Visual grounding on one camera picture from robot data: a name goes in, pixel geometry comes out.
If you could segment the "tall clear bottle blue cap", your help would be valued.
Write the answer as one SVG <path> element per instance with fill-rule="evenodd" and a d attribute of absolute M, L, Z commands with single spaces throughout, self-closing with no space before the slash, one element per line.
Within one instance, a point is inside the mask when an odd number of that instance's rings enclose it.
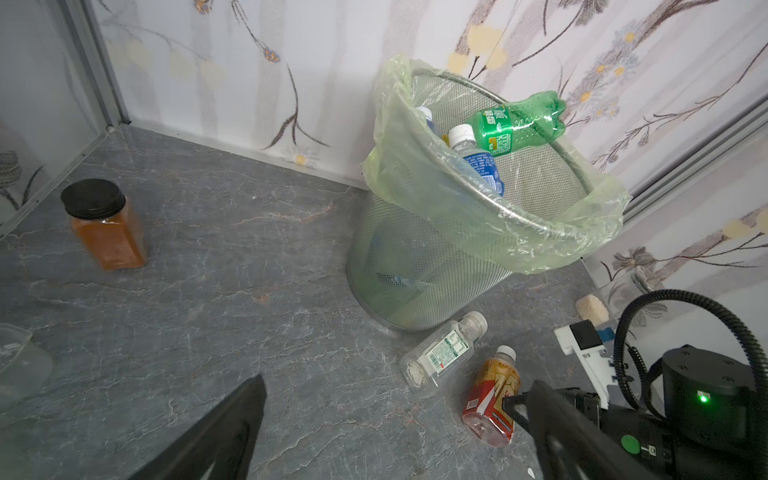
<path fill-rule="evenodd" d="M 432 111 L 431 111 L 431 110 L 430 110 L 428 107 L 425 107 L 425 106 L 419 106 L 419 107 L 417 107 L 417 110 L 418 110 L 419 112 L 421 112 L 421 113 L 424 115 L 424 117 L 425 117 L 425 122 L 426 122 L 426 124 L 427 124 L 428 128 L 429 128 L 429 129 L 430 129 L 430 130 L 431 130 L 431 131 L 432 131 L 432 132 L 433 132 L 435 135 L 438 135 L 438 134 L 439 134 L 439 131 L 438 131 L 438 129 L 437 129 L 437 127 L 436 127 L 435 123 L 433 122 L 433 115 L 432 115 Z"/>

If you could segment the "green Sprite bottle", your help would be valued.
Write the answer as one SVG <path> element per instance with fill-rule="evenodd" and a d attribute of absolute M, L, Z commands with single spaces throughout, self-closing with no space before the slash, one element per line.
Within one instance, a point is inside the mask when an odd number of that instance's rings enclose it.
<path fill-rule="evenodd" d="M 562 136 L 566 125 L 561 115 L 566 109 L 566 102 L 556 92 L 544 91 L 525 100 L 480 110 L 467 123 L 478 147 L 498 157 L 543 146 Z"/>

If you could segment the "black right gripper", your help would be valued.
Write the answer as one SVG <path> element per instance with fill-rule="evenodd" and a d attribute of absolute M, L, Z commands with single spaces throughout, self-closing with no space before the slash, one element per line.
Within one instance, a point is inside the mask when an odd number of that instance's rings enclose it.
<path fill-rule="evenodd" d="M 502 411 L 521 429 L 529 428 L 529 418 L 522 412 L 528 397 L 529 393 L 525 392 L 502 399 Z M 579 391 L 575 406 L 657 478 L 675 477 L 672 434 L 660 420 L 632 408 L 610 406 L 603 409 L 596 393 Z"/>

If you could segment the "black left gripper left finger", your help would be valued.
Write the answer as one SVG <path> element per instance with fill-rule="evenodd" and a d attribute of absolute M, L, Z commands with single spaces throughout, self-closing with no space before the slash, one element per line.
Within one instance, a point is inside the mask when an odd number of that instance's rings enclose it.
<path fill-rule="evenodd" d="M 266 400 L 267 391 L 262 376 L 244 381 L 132 477 L 247 478 Z"/>

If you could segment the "orange red drink bottle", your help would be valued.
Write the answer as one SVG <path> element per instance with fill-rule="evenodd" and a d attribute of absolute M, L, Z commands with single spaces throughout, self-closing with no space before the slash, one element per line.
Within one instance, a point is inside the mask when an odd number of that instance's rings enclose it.
<path fill-rule="evenodd" d="M 502 403 L 520 390 L 516 359 L 513 348 L 499 346 L 478 373 L 463 411 L 464 425 L 491 447 L 508 445 L 514 434 L 514 420 L 503 411 Z"/>

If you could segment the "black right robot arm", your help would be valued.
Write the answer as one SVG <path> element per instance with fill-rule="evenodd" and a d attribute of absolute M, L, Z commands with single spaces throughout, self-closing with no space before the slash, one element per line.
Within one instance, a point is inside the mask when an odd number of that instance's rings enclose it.
<path fill-rule="evenodd" d="M 634 317 L 681 302 L 718 319 L 736 338 L 737 361 L 684 345 L 651 365 L 627 343 Z M 611 337 L 589 321 L 560 328 L 593 391 L 535 382 L 502 401 L 528 432 L 547 479 L 763 479 L 767 475 L 767 356 L 747 325 L 720 303 L 677 289 L 652 291 L 623 311 Z"/>

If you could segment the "blue label bottle white cap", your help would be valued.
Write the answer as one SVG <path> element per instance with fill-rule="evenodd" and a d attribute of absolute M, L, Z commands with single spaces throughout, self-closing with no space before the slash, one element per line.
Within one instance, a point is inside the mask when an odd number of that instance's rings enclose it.
<path fill-rule="evenodd" d="M 461 124 L 453 127 L 448 132 L 449 146 L 455 150 L 490 188 L 500 196 L 504 196 L 505 185 L 493 156 L 480 149 L 474 137 L 474 131 L 469 124 Z"/>

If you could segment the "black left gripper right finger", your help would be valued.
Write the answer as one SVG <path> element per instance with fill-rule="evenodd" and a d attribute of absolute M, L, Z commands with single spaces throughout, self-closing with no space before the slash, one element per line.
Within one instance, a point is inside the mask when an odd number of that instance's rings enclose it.
<path fill-rule="evenodd" d="M 533 382 L 526 410 L 545 479 L 654 477 L 546 383 Z"/>

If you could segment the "clear bottle green white label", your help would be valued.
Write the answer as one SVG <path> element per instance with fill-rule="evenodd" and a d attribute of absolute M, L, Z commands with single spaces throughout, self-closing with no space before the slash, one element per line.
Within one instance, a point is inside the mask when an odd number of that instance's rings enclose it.
<path fill-rule="evenodd" d="M 475 343 L 487 333 L 488 322 L 477 311 L 450 320 L 400 360 L 401 372 L 419 398 L 436 394 L 458 367 L 475 351 Z"/>

